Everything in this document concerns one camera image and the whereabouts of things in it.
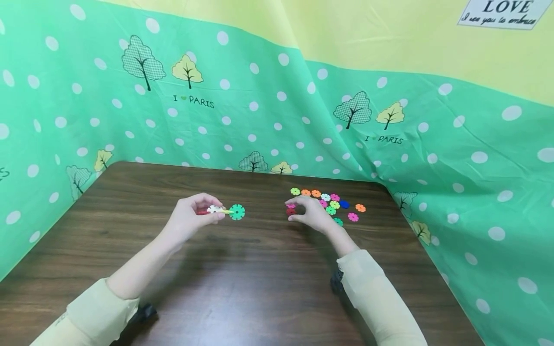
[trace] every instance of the hand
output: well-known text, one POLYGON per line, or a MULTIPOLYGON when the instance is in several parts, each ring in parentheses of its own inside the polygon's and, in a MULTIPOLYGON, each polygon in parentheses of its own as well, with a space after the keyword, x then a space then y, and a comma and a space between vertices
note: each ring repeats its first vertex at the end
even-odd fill
POLYGON ((216 224, 225 217, 223 213, 196 215, 197 211, 206 210, 212 204, 223 206, 217 198, 207 193, 180 199, 160 236, 172 244, 182 245, 201 227, 216 224))
POLYGON ((312 227, 316 231, 319 231, 325 235, 337 227, 337 223, 329 216, 329 214, 323 209, 323 206, 315 198, 307 196, 297 196, 295 198, 289 199, 285 204, 299 204, 306 208, 306 213, 304 215, 291 215, 289 216, 289 221, 298 221, 303 224, 312 227))

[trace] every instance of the sleeve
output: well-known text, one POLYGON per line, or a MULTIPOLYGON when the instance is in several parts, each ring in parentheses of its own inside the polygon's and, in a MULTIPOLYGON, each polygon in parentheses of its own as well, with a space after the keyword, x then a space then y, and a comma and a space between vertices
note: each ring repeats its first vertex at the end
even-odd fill
POLYGON ((408 307, 366 250, 337 260, 342 285, 359 310, 378 346, 427 346, 408 307))
POLYGON ((118 298, 100 279, 69 303, 31 346, 109 346, 119 339, 138 307, 139 299, 118 298))

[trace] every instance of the white sign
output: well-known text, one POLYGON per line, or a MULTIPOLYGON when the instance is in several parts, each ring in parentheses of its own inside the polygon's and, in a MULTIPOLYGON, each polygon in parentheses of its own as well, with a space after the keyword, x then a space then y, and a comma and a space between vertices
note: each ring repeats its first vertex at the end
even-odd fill
POLYGON ((531 30, 552 0, 469 0, 458 25, 531 30))

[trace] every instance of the tree illustration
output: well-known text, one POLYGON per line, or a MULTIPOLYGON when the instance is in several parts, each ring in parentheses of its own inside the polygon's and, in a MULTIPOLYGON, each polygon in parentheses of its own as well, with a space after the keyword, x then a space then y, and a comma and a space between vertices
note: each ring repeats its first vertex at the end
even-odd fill
POLYGON ((342 105, 337 106, 333 115, 342 121, 346 121, 346 129, 350 128, 350 124, 363 124, 371 120, 370 100, 367 98, 365 91, 360 91, 342 105))
POLYGON ((184 54, 183 57, 173 66, 171 73, 175 78, 188 81, 188 88, 192 89, 191 82, 202 83, 202 74, 196 68, 191 58, 184 54))
POLYGON ((65 171, 69 176, 69 181, 71 181, 71 196, 73 200, 78 200, 83 194, 83 185, 93 173, 86 168, 78 168, 77 166, 67 166, 65 171))
POLYGON ((107 169, 106 162, 113 156, 113 154, 106 150, 98 150, 96 155, 96 162, 94 163, 94 171, 101 172, 104 168, 107 169))
POLYGON ((275 174, 292 174, 293 169, 290 168, 290 165, 288 163, 283 161, 279 163, 277 166, 273 167, 271 169, 271 172, 275 174))
POLYGON ((412 229, 415 235, 417 235, 417 238, 421 239, 427 246, 431 244, 431 232, 427 225, 419 221, 414 221, 412 222, 412 229))
POLYGON ((392 198, 396 201, 400 207, 400 211, 406 218, 410 218, 412 216, 411 205, 416 196, 417 192, 395 192, 392 195, 392 198))
POLYGON ((166 76, 162 63, 154 58, 150 47, 144 45, 137 35, 131 36, 129 47, 123 52, 121 60, 125 71, 135 77, 144 78, 148 91, 151 91, 148 80, 158 80, 166 76))
POLYGON ((245 171, 263 172, 268 170, 268 164, 259 152, 253 151, 240 161, 239 168, 245 171))
POLYGON ((402 106, 400 105, 400 102, 393 103, 392 106, 379 113, 375 120, 377 120, 377 122, 386 124, 384 126, 385 130, 390 123, 394 124, 397 122, 403 122, 404 113, 402 112, 402 106))

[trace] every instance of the person's left hand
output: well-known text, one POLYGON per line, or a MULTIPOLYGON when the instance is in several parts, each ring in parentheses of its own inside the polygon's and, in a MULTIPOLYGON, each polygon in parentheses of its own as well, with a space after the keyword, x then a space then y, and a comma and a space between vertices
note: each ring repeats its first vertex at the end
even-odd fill
POLYGON ((182 245, 201 227, 216 224, 225 217, 223 213, 196 214, 197 211, 205 211, 212 204, 223 206, 217 198, 207 193, 180 199, 160 236, 173 244, 182 245))

